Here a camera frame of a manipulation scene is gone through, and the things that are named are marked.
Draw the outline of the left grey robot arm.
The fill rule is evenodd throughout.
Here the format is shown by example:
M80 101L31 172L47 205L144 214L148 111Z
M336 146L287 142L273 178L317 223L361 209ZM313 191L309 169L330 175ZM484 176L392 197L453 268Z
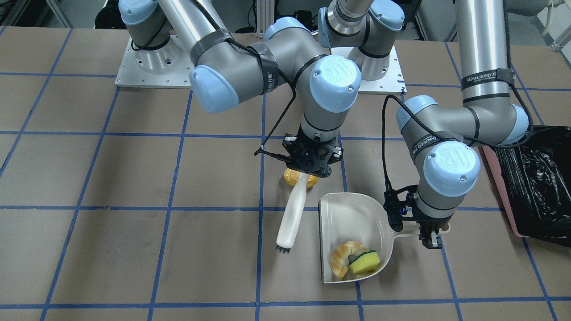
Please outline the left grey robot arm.
M505 0L456 0L461 53L461 107L440 107L428 95L400 103L397 125L420 181L400 190L385 177L388 225L401 232L412 210L419 238L441 248L437 235L471 191L480 171L473 146L512 148L530 136L530 112L510 102L514 72L509 61ZM348 58L363 81L381 79L405 14L391 0L333 0L318 14L319 41L325 48L350 47Z

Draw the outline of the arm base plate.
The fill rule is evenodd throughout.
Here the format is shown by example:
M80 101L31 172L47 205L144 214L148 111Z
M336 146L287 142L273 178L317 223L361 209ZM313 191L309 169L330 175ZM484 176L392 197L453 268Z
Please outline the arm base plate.
M116 76L117 87L147 89L191 89L194 68L177 35L171 35L164 47L154 51L135 51L129 39Z
M334 47L330 53L348 59L355 58L365 79L361 81L359 94L401 94L406 93L404 76L394 45L388 56L380 59L363 55L359 48Z

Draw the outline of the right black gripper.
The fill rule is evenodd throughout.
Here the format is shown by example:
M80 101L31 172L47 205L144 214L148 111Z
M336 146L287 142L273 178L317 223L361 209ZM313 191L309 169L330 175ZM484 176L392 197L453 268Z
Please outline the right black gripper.
M285 134L282 146L288 152L284 162L289 169L315 177L329 177L331 164L343 158L343 148L337 146L336 138L320 141L315 136L312 139L301 128L295 136Z

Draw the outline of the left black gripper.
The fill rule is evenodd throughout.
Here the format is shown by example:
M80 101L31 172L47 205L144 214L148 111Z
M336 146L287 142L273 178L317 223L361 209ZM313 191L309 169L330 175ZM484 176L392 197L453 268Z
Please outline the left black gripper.
M408 185L395 190L391 185L385 186L384 210L388 224L395 232L401 232L404 221L415 221L419 224L418 239L427 249L442 249L443 242L439 236L444 224L451 219L451 213L433 209L428 206L417 193L418 185Z

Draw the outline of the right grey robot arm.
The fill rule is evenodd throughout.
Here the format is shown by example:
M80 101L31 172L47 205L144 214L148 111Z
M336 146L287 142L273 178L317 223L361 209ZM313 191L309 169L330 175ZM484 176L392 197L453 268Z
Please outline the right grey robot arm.
M337 134L355 103L361 85L357 64L330 55L311 32L291 17L278 19L263 39L239 43L226 29L210 0L120 0L122 22L133 48L145 53L171 47L177 33L190 58L190 85L202 108L217 113L237 107L281 85L300 98L302 121L297 134L286 134L287 155L257 149L291 170L316 177L331 175L341 161Z

